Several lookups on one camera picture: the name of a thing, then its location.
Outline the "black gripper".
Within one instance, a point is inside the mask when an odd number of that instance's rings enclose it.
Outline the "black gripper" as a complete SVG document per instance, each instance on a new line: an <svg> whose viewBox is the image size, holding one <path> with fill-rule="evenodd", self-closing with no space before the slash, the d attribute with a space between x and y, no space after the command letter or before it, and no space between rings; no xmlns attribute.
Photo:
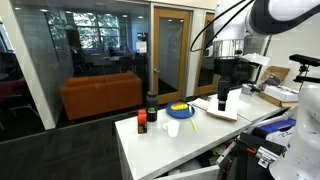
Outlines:
<svg viewBox="0 0 320 180"><path fill-rule="evenodd" d="M218 80L218 110L225 111L229 89L246 83L249 77L249 61L244 58L215 59L214 73L220 76Z"/></svg>

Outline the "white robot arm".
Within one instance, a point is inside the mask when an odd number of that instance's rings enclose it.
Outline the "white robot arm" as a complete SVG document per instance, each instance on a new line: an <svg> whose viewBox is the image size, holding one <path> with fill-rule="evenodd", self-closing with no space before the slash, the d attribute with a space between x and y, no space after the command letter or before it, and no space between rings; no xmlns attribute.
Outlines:
<svg viewBox="0 0 320 180"><path fill-rule="evenodd" d="M214 35L205 46L215 62L218 108L226 109L230 79L239 71L248 35L288 31L320 12L320 0L218 0L210 22ZM298 75L295 130L284 154L268 165L274 180L320 180L320 86L314 77Z"/></svg>

